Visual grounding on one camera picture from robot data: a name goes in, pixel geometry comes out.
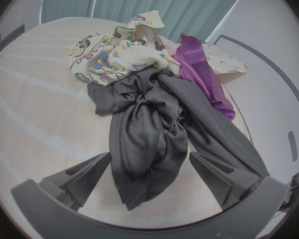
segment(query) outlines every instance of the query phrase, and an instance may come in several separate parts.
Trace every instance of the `wall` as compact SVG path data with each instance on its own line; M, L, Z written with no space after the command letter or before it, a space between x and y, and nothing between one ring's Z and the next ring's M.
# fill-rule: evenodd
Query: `wall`
M220 34L270 58L299 90L299 21L284 0L238 0L207 42Z
M43 0L13 0L0 18L1 40L19 26L25 31L41 24Z

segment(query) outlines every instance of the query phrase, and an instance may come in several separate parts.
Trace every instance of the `bed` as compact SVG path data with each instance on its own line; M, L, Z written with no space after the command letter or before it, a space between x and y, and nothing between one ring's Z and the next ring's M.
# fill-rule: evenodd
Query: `bed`
M109 150L111 116L95 115L86 83L69 71L68 51L90 31L111 33L118 25L122 24L104 19L63 18L22 34L0 52L0 199L33 238L38 234L18 209L10 189L28 178L38 182ZM251 139L225 85L224 93L236 112L233 123ZM189 144L188 152L193 150ZM221 211L188 157L170 187L132 211L121 203L109 166L79 210L96 220L133 228L184 225Z

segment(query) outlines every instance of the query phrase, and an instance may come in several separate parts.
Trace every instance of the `pile of clothes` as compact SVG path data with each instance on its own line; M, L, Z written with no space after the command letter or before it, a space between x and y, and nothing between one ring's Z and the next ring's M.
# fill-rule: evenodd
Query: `pile of clothes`
M190 140L199 169L215 175L207 185L222 185L218 193L238 201L269 175L266 166L231 122L235 112L201 42L181 34L175 51L155 34L163 27L158 11L150 11L113 34L91 32L69 53L71 72L89 82L96 114L113 114L109 147L121 200L131 210L162 193Z

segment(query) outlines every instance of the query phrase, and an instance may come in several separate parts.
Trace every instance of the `teal curtain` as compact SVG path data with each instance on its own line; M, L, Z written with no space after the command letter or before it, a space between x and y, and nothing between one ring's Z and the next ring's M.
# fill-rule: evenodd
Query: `teal curtain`
M179 42L180 33L205 41L237 0L96 0L93 18L124 22L158 9L166 28L157 33Z
M92 0L43 0L41 23L64 17L88 17Z

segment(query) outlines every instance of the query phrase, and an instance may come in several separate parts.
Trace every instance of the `bed sheet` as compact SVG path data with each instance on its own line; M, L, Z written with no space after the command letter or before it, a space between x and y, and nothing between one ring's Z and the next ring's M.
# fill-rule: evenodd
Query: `bed sheet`
M28 178L39 182L109 150L112 116L95 114L86 83L69 71L68 51L90 31L112 33L118 25L124 24L63 18L22 34L0 53L0 197L25 231L34 233L11 196L12 187ZM223 88L236 112L233 123L249 137ZM189 143L188 152L193 150ZM109 166L79 212L120 226L162 228L205 219L221 208L187 156L170 187L132 211L121 203Z

